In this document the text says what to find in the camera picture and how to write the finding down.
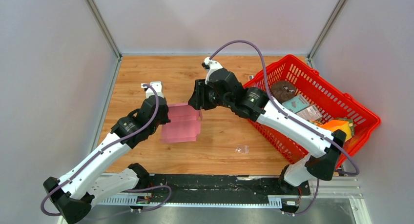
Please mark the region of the pink paper box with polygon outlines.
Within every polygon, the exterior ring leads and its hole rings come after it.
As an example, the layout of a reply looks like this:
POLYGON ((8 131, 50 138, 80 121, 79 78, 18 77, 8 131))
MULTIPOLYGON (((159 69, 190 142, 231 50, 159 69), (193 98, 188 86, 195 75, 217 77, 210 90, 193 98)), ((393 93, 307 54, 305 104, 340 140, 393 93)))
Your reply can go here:
POLYGON ((195 142, 201 133, 202 113, 187 103, 168 104, 170 122, 162 125, 163 143, 195 142))

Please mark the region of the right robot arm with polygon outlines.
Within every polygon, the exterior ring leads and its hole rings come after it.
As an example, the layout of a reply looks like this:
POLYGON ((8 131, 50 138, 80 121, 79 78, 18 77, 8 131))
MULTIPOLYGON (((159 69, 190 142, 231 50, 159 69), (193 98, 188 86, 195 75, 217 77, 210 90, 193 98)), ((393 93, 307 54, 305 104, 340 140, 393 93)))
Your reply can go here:
POLYGON ((281 192, 291 194, 312 178, 330 181, 344 152, 346 133, 316 126, 273 100, 260 88, 244 88, 233 72, 221 68, 195 81, 188 104, 196 110, 228 108, 236 116, 270 127, 306 149, 304 158, 282 171, 278 181, 281 192))

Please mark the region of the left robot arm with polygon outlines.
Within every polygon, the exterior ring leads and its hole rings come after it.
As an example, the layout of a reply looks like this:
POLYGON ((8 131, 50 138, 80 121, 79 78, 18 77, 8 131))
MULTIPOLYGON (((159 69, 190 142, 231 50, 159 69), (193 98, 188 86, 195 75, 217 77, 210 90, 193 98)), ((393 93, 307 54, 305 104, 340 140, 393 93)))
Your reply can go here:
POLYGON ((63 216, 76 224, 101 201, 124 191, 148 192, 149 173, 139 164, 100 179, 117 159, 153 135, 158 126, 169 123, 168 105, 160 92, 148 94, 142 106, 120 118, 101 144, 77 166, 59 178, 43 182, 46 196, 41 212, 47 216, 63 216))

